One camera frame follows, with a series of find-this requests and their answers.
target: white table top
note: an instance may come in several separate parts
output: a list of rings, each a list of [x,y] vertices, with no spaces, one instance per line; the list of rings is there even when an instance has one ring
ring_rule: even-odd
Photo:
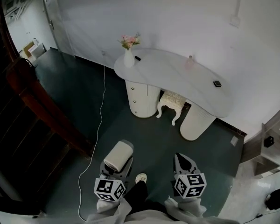
[[[184,96],[216,117],[226,117],[232,107],[232,95],[228,83],[201,64],[186,65],[187,58],[171,52],[155,49],[132,50],[135,65],[127,68],[123,57],[114,65],[116,74],[124,80],[148,84]],[[213,82],[220,81],[217,88]]]

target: door frame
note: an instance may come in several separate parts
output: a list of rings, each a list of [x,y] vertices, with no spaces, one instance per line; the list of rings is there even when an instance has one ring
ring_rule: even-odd
[[[54,39],[54,41],[55,41],[55,44],[56,44],[56,46],[57,46],[57,49],[58,49],[59,52],[62,52],[61,49],[60,49],[60,46],[59,46],[59,44],[58,44],[58,41],[57,41],[57,39],[56,39],[55,33],[54,33],[54,31],[53,31],[53,28],[52,28],[52,26],[50,25],[50,18],[49,18],[49,14],[48,14],[48,11],[47,11],[47,7],[46,7],[45,0],[42,0],[42,3],[43,3],[43,7],[44,7],[45,14],[46,14],[46,17],[47,17],[47,22],[48,22],[48,25],[49,25],[49,27],[50,27],[51,34],[53,35],[53,39]],[[75,53],[74,53],[73,46],[72,46],[72,44],[71,44],[71,42],[70,42],[70,38],[69,38],[69,36],[68,36],[66,27],[65,27],[65,25],[64,25],[64,23],[63,23],[63,19],[62,19],[61,13],[60,13],[60,8],[59,8],[58,0],[56,0],[56,5],[57,5],[58,13],[59,13],[59,15],[60,15],[60,17],[61,17],[61,22],[62,22],[64,31],[65,31],[65,35],[66,35],[67,40],[69,41],[69,44],[70,44],[70,49],[71,49],[71,52],[72,52],[71,55],[75,57]]]

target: white tile floor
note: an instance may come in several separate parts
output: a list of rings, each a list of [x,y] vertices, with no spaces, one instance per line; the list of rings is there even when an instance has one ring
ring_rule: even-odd
[[[268,213],[264,200],[268,194],[280,188],[280,172],[262,178],[254,177],[255,163],[240,164],[235,182],[227,201],[219,215],[220,218],[247,222],[257,214]],[[251,221],[250,224],[280,224],[280,211]]]

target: pink flowers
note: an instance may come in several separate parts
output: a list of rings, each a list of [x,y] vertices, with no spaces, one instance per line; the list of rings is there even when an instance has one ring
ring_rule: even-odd
[[[140,34],[137,32],[136,36],[122,35],[122,40],[119,41],[123,48],[129,50],[133,45],[140,44]]]

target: white ornate stool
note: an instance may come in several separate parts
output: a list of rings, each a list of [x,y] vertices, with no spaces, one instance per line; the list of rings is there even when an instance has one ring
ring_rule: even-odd
[[[176,112],[176,116],[172,120],[172,125],[174,126],[175,121],[180,117],[180,115],[182,113],[182,108],[183,108],[183,105],[185,104],[185,102],[186,102],[186,98],[184,98],[183,96],[180,96],[171,91],[165,91],[165,93],[163,94],[162,98],[160,99],[160,101],[158,103],[159,114],[157,115],[157,118],[161,117],[162,106],[166,105],[170,109],[174,109]]]

